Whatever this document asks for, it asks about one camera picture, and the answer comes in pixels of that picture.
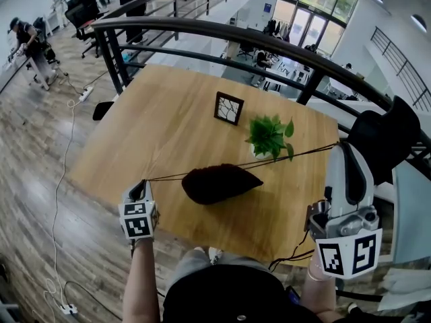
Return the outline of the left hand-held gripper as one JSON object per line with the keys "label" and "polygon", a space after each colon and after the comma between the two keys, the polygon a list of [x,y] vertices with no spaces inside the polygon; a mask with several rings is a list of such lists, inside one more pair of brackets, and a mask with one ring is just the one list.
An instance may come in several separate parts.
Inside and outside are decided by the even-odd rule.
{"label": "left hand-held gripper", "polygon": [[157,204],[153,201],[149,180],[141,180],[122,195],[123,203],[119,208],[119,221],[128,240],[154,238],[158,224]]}

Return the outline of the black drawstring bag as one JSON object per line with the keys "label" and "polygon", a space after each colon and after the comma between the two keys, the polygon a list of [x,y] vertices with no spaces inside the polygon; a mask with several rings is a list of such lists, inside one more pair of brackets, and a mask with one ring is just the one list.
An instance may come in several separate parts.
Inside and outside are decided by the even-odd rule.
{"label": "black drawstring bag", "polygon": [[252,169],[293,161],[294,158],[331,150],[336,143],[317,147],[300,153],[288,147],[288,154],[275,159],[264,159],[243,164],[220,164],[195,168],[190,172],[171,176],[150,178],[150,182],[181,182],[186,195],[199,205],[213,205],[232,197],[242,195],[263,185],[263,181],[250,173]]}

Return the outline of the person's left forearm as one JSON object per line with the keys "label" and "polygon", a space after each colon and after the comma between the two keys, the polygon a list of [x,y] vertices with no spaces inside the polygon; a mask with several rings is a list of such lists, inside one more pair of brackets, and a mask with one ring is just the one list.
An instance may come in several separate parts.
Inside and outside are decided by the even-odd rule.
{"label": "person's left forearm", "polygon": [[160,323],[153,240],[135,244],[123,296],[123,323]]}

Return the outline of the person's right forearm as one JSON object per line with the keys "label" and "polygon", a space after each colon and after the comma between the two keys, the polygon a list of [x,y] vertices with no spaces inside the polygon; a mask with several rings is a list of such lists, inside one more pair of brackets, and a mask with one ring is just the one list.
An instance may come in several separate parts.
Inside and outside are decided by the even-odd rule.
{"label": "person's right forearm", "polygon": [[343,318],[335,311],[335,278],[323,273],[318,250],[314,251],[310,259],[300,302],[323,323],[334,323]]}

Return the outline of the person's grey shorts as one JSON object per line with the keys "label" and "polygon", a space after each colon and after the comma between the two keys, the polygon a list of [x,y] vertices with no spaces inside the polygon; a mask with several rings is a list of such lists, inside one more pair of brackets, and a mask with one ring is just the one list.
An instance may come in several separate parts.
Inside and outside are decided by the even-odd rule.
{"label": "person's grey shorts", "polygon": [[[205,268],[213,266],[209,260],[208,250],[204,250],[205,253],[194,249],[189,250],[177,264],[173,274],[169,278],[168,283],[170,285],[173,285],[175,282],[179,281],[185,276],[191,275],[193,273],[196,273],[197,271],[201,271]],[[258,269],[260,271],[265,271],[267,273],[269,272],[267,267],[265,267],[263,264],[253,258],[240,256],[226,251],[223,251],[222,257],[215,265],[247,266]]]}

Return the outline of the black rounded pad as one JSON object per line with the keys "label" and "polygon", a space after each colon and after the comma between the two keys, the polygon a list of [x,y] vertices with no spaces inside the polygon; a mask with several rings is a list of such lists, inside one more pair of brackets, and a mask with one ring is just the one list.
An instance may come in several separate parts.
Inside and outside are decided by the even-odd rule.
{"label": "black rounded pad", "polygon": [[113,104],[114,102],[112,101],[98,103],[94,109],[92,119],[94,121],[102,120]]}

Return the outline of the green plant in white pot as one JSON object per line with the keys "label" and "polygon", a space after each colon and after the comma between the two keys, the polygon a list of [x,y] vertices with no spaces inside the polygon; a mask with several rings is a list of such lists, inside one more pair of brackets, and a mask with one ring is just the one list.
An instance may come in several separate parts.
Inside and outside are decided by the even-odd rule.
{"label": "green plant in white pot", "polygon": [[259,160],[272,157],[275,161],[281,151],[287,151],[288,159],[292,160],[294,148],[287,139],[294,134],[294,121],[281,122],[278,114],[273,117],[267,115],[256,116],[250,120],[250,135],[246,140],[251,145],[251,153]]}

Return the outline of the black wheeled stand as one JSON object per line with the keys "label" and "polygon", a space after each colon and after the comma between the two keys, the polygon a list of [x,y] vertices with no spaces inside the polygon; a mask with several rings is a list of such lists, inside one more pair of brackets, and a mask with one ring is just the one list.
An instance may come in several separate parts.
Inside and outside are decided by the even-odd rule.
{"label": "black wheeled stand", "polygon": [[370,294],[361,294],[361,293],[354,293],[351,291],[344,291],[344,281],[342,279],[336,279],[335,280],[335,287],[336,287],[336,295],[344,298],[349,299],[356,299],[360,301],[369,301],[369,302],[375,302],[379,303],[382,300],[381,295],[370,295]]}

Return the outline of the blue waist device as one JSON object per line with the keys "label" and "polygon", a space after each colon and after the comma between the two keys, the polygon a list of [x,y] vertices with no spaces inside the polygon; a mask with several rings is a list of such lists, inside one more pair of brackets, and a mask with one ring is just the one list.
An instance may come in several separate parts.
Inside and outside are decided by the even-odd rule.
{"label": "blue waist device", "polygon": [[291,285],[286,287],[285,292],[290,303],[294,305],[300,304],[300,296]]}

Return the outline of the person's black shirt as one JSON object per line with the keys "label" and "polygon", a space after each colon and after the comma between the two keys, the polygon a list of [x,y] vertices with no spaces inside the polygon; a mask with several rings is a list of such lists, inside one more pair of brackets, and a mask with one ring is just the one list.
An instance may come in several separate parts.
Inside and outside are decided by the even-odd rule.
{"label": "person's black shirt", "polygon": [[238,265],[215,265],[187,275],[169,288],[163,323],[322,323],[290,301],[271,273]]}

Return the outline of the glazed entrance window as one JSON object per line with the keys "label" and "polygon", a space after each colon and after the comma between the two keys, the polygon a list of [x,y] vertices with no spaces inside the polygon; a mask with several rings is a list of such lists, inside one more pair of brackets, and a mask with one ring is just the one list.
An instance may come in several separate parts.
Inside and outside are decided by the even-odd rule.
{"label": "glazed entrance window", "polygon": [[277,0],[273,19],[289,23],[290,43],[316,46],[324,57],[334,53],[358,0]]}

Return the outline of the rack of hanging coats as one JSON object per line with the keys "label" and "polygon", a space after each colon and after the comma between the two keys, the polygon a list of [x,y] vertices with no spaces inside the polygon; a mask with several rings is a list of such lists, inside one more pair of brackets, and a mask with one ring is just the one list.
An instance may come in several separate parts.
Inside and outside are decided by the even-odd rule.
{"label": "rack of hanging coats", "polygon": [[271,19],[263,29],[263,33],[274,38],[290,42],[291,25],[283,21]]}

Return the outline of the black straight railing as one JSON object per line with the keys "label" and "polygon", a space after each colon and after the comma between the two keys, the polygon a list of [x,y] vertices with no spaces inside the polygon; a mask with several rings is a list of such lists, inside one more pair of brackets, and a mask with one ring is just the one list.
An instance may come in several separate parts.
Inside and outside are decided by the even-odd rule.
{"label": "black straight railing", "polygon": [[[116,17],[177,17],[230,25],[229,19],[231,15],[235,14],[237,11],[237,8],[233,7],[232,4],[239,1],[240,0],[133,0],[107,13],[100,19],[104,18],[107,20]],[[228,14],[227,20],[216,20],[215,16],[218,10],[222,10]],[[181,34],[186,34],[172,31],[141,29],[143,36],[148,37],[147,41],[143,43],[144,46],[153,44],[159,38],[167,37],[168,40],[171,38],[178,39]],[[110,34],[119,36],[125,32],[126,28],[116,29],[108,32],[108,34],[104,32],[104,36],[108,37]]]}

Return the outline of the black picture frame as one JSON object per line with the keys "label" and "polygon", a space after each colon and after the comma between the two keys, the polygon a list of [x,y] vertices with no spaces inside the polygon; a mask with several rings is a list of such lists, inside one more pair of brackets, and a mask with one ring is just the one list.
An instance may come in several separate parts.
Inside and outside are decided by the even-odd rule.
{"label": "black picture frame", "polygon": [[217,92],[215,98],[214,117],[235,126],[238,125],[244,100],[234,96]]}

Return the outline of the black wall railing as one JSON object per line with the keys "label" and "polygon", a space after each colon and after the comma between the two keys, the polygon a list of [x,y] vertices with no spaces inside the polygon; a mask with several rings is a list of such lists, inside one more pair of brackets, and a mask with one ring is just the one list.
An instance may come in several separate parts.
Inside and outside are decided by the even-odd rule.
{"label": "black wall railing", "polygon": [[422,112],[431,113],[431,91],[405,55],[378,27],[375,28],[370,41],[393,68],[395,76],[404,86],[412,106]]}

